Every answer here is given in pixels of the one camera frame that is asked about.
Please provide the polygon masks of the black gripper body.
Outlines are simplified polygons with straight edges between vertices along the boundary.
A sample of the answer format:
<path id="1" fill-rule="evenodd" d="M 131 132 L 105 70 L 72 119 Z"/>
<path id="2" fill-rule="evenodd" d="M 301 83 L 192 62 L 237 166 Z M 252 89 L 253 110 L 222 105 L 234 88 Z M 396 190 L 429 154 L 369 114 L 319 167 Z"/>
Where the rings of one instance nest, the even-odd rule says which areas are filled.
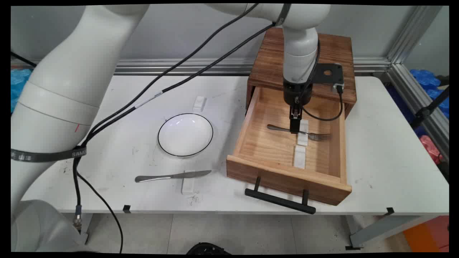
<path id="1" fill-rule="evenodd" d="M 292 106 L 301 104 L 305 106 L 312 97 L 313 84 L 309 83 L 291 83 L 287 80 L 283 81 L 283 98 L 284 101 Z"/>

